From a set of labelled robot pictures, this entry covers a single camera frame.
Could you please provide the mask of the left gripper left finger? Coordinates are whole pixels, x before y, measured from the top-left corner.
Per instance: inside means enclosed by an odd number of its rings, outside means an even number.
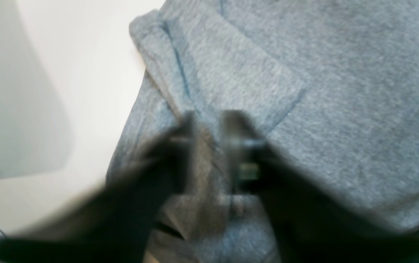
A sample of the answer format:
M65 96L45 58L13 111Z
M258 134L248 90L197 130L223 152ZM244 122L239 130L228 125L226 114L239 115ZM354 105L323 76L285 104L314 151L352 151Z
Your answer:
M186 113L89 200L44 226L0 239L0 262L141 263L162 206L185 192L194 135L193 114Z

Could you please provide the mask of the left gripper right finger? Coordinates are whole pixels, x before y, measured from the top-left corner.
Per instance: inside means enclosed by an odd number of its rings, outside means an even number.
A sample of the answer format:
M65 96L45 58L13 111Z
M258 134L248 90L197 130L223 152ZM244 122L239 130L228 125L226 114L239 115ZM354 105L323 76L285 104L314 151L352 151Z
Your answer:
M419 229L397 233L288 165L241 111L223 112L232 192L256 196L283 263L419 263Z

